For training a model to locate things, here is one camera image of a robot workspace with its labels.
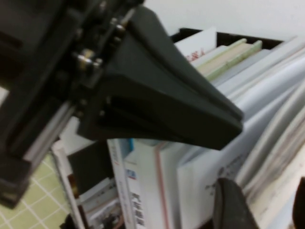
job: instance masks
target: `white book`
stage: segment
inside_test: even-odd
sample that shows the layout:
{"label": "white book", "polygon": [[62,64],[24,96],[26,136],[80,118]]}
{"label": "white book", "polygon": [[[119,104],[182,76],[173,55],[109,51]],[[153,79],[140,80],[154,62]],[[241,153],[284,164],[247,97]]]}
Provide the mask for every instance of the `white book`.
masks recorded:
{"label": "white book", "polygon": [[305,176],[305,146],[302,146],[281,176],[270,182],[263,192],[249,202],[249,208],[262,229],[269,228],[297,190]]}
{"label": "white book", "polygon": [[213,58],[221,55],[222,53],[224,53],[226,50],[228,49],[227,46],[225,45],[221,45],[215,49],[213,49],[212,51],[208,52],[206,55],[198,58],[197,60],[195,61],[192,61],[191,62],[191,65],[194,67],[194,68],[197,68],[199,66],[201,66],[202,64],[212,60]]}
{"label": "white book", "polygon": [[293,229],[290,227],[293,223],[292,214],[295,202],[295,193],[293,193],[277,216],[272,220],[267,229]]}
{"label": "white book", "polygon": [[268,77],[263,78],[234,103],[244,111],[244,120],[257,113],[283,91],[301,83],[305,78],[305,56],[283,66]]}
{"label": "white book", "polygon": [[191,147],[182,143],[150,146],[134,142],[144,213],[150,229],[180,228],[176,166]]}
{"label": "white book", "polygon": [[128,139],[109,139],[107,144],[124,215],[125,227],[126,229],[135,229],[135,220],[124,168],[124,159],[131,152],[130,143]]}
{"label": "white book", "polygon": [[276,144],[277,140],[288,127],[294,117],[305,106],[305,81],[293,92],[286,103],[279,109],[264,133],[256,143],[243,167],[239,171],[236,182],[245,185],[253,178],[259,167]]}
{"label": "white book", "polygon": [[270,182],[278,178],[305,142],[305,107],[282,133],[255,176],[244,187],[248,199],[255,198]]}
{"label": "white book", "polygon": [[289,91],[283,93],[249,119],[243,132],[223,150],[204,149],[202,154],[178,167],[182,229],[198,228],[211,218],[217,179],[236,176],[266,125],[289,94]]}
{"label": "white book", "polygon": [[136,153],[134,151],[125,158],[124,165],[126,170],[125,174],[127,176],[129,196],[132,201],[132,212],[135,218],[135,228],[149,228],[149,225],[147,225],[147,221],[145,220],[145,214],[142,206],[143,196],[141,194]]}
{"label": "white book", "polygon": [[224,82],[230,80],[233,78],[235,75],[243,71],[244,69],[250,67],[254,63],[260,61],[262,58],[264,58],[266,55],[268,55],[271,51],[267,49],[263,49],[259,51],[258,53],[248,57],[244,61],[240,62],[236,66],[232,67],[231,69],[227,70],[224,72],[222,75],[220,75],[217,79],[213,80],[211,83],[214,86],[219,86],[223,84]]}
{"label": "white book", "polygon": [[85,225],[78,209],[78,200],[74,198],[73,190],[68,179],[68,176],[72,175],[73,172],[65,153],[62,140],[59,140],[53,144],[52,154],[55,158],[56,169],[65,191],[65,196],[70,204],[73,221],[77,225],[78,229],[85,229]]}
{"label": "white book", "polygon": [[262,80],[270,78],[274,75],[283,75],[283,74],[287,74],[287,72],[290,71],[291,73],[288,74],[289,76],[290,76],[290,74],[293,74],[294,76],[296,76],[297,74],[299,74],[301,71],[304,70],[304,67],[302,66],[304,57],[305,57],[304,55],[301,55],[299,57],[296,57],[293,61],[279,63],[278,65],[269,69],[265,73],[257,76],[255,79],[247,82],[242,87],[236,89],[232,94],[228,95],[228,98],[234,99],[234,98],[238,97],[239,95],[243,94],[245,91],[249,90],[249,88],[251,88],[254,85],[261,82]]}
{"label": "white book", "polygon": [[175,46],[189,62],[204,56],[217,45],[216,28],[211,27],[175,43]]}
{"label": "white book", "polygon": [[256,62],[249,68],[243,70],[231,80],[222,84],[219,87],[219,90],[225,95],[233,93],[236,89],[241,88],[247,82],[252,81],[254,78],[275,66],[277,63],[303,49],[304,46],[305,39],[302,37],[296,37],[278,45],[269,55]]}

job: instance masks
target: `book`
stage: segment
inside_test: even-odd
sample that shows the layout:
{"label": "book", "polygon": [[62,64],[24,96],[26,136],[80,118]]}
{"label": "book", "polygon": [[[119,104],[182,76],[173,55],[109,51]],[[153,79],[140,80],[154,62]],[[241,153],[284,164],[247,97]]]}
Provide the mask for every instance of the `book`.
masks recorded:
{"label": "book", "polygon": [[[271,77],[272,75],[283,74],[285,71],[288,71],[288,69],[290,69],[293,74],[296,74],[298,71],[302,70],[302,67],[300,65],[298,65],[298,63],[301,62],[302,59],[303,59],[302,56],[300,56],[298,58],[295,58],[295,60],[293,60],[293,61],[286,62],[285,64],[283,64],[283,62],[280,62],[279,64],[272,67],[271,69],[269,69],[265,73],[257,76],[252,81],[247,82],[245,85],[238,88],[236,91],[234,91],[234,93],[230,94],[228,96],[228,98],[234,99],[234,98],[238,97],[239,95],[241,95],[242,93],[244,93],[245,91],[247,91],[249,88],[253,87],[255,84],[259,83],[260,81],[262,81],[262,80],[264,80],[268,77]],[[297,68],[297,71],[294,71],[291,68],[292,66]]]}
{"label": "book", "polygon": [[268,229],[295,229],[293,226],[292,214],[295,202],[295,193],[293,193],[277,216],[271,220]]}
{"label": "book", "polygon": [[232,94],[234,91],[236,91],[236,89],[241,88],[243,85],[251,82],[257,76],[266,72],[279,62],[285,60],[290,55],[293,55],[295,52],[303,49],[304,45],[305,39],[302,37],[295,37],[289,41],[283,42],[272,49],[272,52],[269,55],[256,62],[249,68],[243,70],[231,80],[220,85],[218,89],[225,95]]}
{"label": "book", "polygon": [[131,152],[124,159],[125,174],[127,176],[127,184],[129,189],[129,195],[132,201],[132,212],[135,218],[135,228],[146,229],[149,228],[145,219],[143,210],[143,196],[141,194],[141,185],[138,178],[138,166],[136,160],[136,153]]}
{"label": "book", "polygon": [[74,182],[74,175],[65,153],[63,142],[59,140],[51,147],[51,154],[54,158],[55,171],[61,181],[65,197],[70,206],[70,214],[73,222],[79,229],[85,229],[82,215],[79,209],[79,200],[77,197],[77,187]]}
{"label": "book", "polygon": [[202,75],[205,75],[206,73],[210,72],[212,69],[223,64],[225,61],[229,60],[230,58],[236,56],[237,54],[249,48],[251,45],[247,44],[246,41],[247,41],[246,39],[241,39],[231,44],[224,52],[220,53],[219,55],[215,56],[213,59],[197,67],[197,70]]}
{"label": "book", "polygon": [[301,177],[305,176],[305,146],[302,146],[293,160],[276,180],[263,188],[262,193],[249,202],[249,208],[260,228],[269,228],[275,223],[281,210],[294,199]]}
{"label": "book", "polygon": [[193,62],[216,48],[216,28],[211,27],[175,43],[189,62]]}
{"label": "book", "polygon": [[200,65],[210,61],[213,58],[216,58],[217,56],[219,56],[221,53],[225,52],[228,49],[227,46],[225,45],[220,45],[219,47],[209,51],[208,53],[206,53],[204,56],[198,58],[197,60],[192,61],[190,64],[194,67],[197,68]]}
{"label": "book", "polygon": [[204,150],[177,168],[182,229],[198,228],[212,216],[219,177],[234,178],[275,112],[288,98],[285,92],[244,124],[243,132],[223,150]]}
{"label": "book", "polygon": [[212,80],[212,84],[215,87],[218,87],[219,85],[223,84],[224,82],[230,80],[234,76],[236,76],[238,73],[243,71],[244,69],[250,67],[252,64],[258,62],[262,58],[264,58],[266,55],[268,55],[271,51],[267,49],[263,49],[259,51],[258,53],[255,53],[252,56],[249,56],[247,59],[241,61],[239,64],[235,65],[231,69],[228,69],[223,74],[221,74],[217,79]]}
{"label": "book", "polygon": [[244,187],[244,193],[249,200],[255,198],[270,182],[281,176],[305,142],[304,131],[305,108],[296,115],[281,134],[255,176]]}
{"label": "book", "polygon": [[239,186],[244,187],[253,178],[281,134],[304,106],[305,81],[293,92],[263,132],[236,177],[235,181]]}
{"label": "book", "polygon": [[148,228],[180,227],[176,165],[190,147],[182,143],[161,142],[152,146],[134,141]]}
{"label": "book", "polygon": [[283,66],[280,71],[275,71],[261,79],[244,94],[232,98],[233,102],[244,111],[244,119],[251,117],[283,91],[300,84],[304,80],[304,64],[305,57],[300,57],[296,61]]}
{"label": "book", "polygon": [[68,156],[85,228],[117,228],[124,224],[106,141],[94,142]]}
{"label": "book", "polygon": [[217,77],[227,71],[228,69],[232,68],[236,64],[240,63],[241,61],[247,59],[249,56],[257,53],[262,49],[262,41],[257,41],[253,45],[250,45],[247,49],[245,49],[243,52],[238,53],[236,56],[232,57],[231,59],[228,59],[221,65],[217,66],[216,68],[212,69],[208,73],[206,73],[204,76],[208,81],[213,81],[217,79]]}
{"label": "book", "polygon": [[131,142],[129,139],[109,139],[107,144],[123,209],[125,227],[126,229],[134,229],[136,225],[124,167],[124,159],[132,150]]}

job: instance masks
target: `white wall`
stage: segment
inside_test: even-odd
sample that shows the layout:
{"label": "white wall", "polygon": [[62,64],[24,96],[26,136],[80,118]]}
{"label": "white wall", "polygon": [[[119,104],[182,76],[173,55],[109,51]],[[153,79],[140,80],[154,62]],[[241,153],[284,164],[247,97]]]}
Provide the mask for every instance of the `white wall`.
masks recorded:
{"label": "white wall", "polygon": [[305,35],[305,0],[146,0],[168,33],[180,27],[273,39]]}

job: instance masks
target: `metal screw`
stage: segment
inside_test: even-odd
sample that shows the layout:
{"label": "metal screw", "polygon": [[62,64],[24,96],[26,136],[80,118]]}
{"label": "metal screw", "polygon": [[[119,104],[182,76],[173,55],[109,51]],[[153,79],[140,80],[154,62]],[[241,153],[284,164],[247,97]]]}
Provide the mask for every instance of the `metal screw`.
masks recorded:
{"label": "metal screw", "polygon": [[101,2],[101,4],[100,4],[100,10],[101,10],[102,12],[104,12],[104,10],[106,9],[106,6],[107,6],[107,2],[106,2],[106,1]]}
{"label": "metal screw", "polygon": [[92,64],[92,57],[94,56],[94,51],[90,49],[84,49],[81,54],[78,55],[79,68],[83,71],[86,70],[88,65]]}
{"label": "metal screw", "polygon": [[81,39],[82,35],[83,35],[83,29],[82,28],[79,28],[77,31],[76,31],[76,40],[78,41],[79,39]]}
{"label": "metal screw", "polygon": [[81,99],[80,103],[81,103],[81,105],[85,106],[85,105],[87,105],[87,100]]}
{"label": "metal screw", "polygon": [[82,111],[77,111],[76,112],[76,117],[81,118],[81,117],[83,117],[83,115],[84,115],[84,113]]}
{"label": "metal screw", "polygon": [[118,20],[117,20],[116,18],[112,18],[111,21],[110,21],[110,23],[111,23],[111,24],[115,24],[117,21],[118,21]]}
{"label": "metal screw", "polygon": [[116,29],[117,29],[117,31],[119,32],[119,33],[124,33],[125,32],[125,27],[124,26],[122,26],[121,24],[118,24],[117,26],[116,26]]}
{"label": "metal screw", "polygon": [[105,111],[100,111],[100,116],[105,116]]}
{"label": "metal screw", "polygon": [[95,62],[93,63],[93,66],[94,66],[95,69],[98,69],[101,66],[102,63],[103,63],[103,60],[101,58],[97,58],[95,60]]}
{"label": "metal screw", "polygon": [[106,98],[106,103],[107,103],[107,104],[111,104],[111,97],[110,97],[110,96],[107,96],[107,98]]}

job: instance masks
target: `stack of papers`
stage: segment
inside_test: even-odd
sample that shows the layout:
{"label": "stack of papers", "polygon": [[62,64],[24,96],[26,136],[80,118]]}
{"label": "stack of papers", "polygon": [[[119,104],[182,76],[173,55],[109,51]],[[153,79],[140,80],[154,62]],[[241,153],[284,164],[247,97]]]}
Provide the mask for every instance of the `stack of papers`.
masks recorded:
{"label": "stack of papers", "polygon": [[[290,72],[303,74],[304,64],[305,57],[299,56],[287,62],[281,72],[290,68]],[[305,81],[273,117],[235,179],[261,228],[274,228],[284,208],[292,212],[289,200],[305,176],[304,133]],[[291,221],[291,214],[286,217]]]}

